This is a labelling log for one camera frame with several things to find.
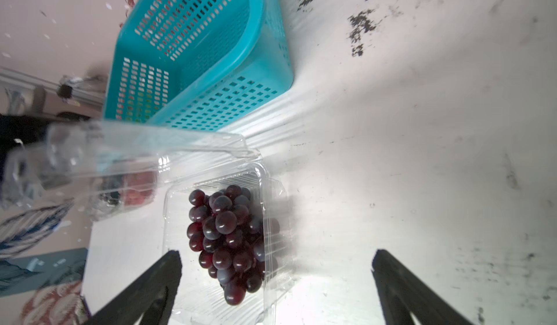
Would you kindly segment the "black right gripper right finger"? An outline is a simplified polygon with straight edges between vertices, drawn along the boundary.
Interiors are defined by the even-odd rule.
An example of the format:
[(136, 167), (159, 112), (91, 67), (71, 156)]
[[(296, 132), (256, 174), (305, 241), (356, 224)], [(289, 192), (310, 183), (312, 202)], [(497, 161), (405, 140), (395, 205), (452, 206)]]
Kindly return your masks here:
[(376, 252), (371, 267), (386, 324), (470, 323), (387, 250)]

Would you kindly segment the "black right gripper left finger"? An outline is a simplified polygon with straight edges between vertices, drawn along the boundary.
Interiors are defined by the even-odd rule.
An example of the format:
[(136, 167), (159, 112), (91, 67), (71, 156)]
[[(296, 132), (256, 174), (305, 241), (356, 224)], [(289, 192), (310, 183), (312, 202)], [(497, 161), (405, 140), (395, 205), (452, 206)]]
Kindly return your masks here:
[(180, 253), (170, 250), (86, 323), (167, 325), (181, 276)]

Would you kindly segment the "dark purple grape bunch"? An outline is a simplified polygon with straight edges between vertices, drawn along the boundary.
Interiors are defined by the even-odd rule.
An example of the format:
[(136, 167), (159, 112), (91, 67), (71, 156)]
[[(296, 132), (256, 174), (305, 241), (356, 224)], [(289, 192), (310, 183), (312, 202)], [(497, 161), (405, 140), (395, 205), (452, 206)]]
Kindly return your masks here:
[(254, 191), (238, 184), (211, 195), (195, 189), (189, 203), (189, 248), (199, 254), (201, 268), (218, 280), (226, 303), (238, 306), (279, 267), (269, 239), (280, 232), (280, 224), (265, 220)]

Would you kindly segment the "clear clamshell container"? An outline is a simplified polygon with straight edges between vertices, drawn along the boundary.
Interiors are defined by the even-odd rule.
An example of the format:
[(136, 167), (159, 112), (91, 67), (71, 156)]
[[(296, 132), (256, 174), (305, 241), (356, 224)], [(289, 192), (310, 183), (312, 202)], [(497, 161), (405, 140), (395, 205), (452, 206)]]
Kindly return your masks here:
[[(1, 225), (1, 258), (36, 247), (61, 227), (72, 205), (97, 221), (140, 208), (123, 204), (123, 177), (147, 171), (158, 174), (155, 196), (164, 198), (162, 251), (176, 250), (182, 260), (172, 319), (180, 324), (275, 324), (278, 301), (294, 283), (291, 206), (261, 154), (240, 135), (108, 121), (49, 125), (38, 142), (15, 148), (5, 161), (1, 207), (18, 208), (20, 214)], [(215, 281), (202, 278), (187, 238), (189, 194), (200, 189), (211, 195), (231, 184), (252, 189), (264, 219), (280, 224), (280, 232), (269, 239), (278, 268), (239, 306), (228, 305)]]

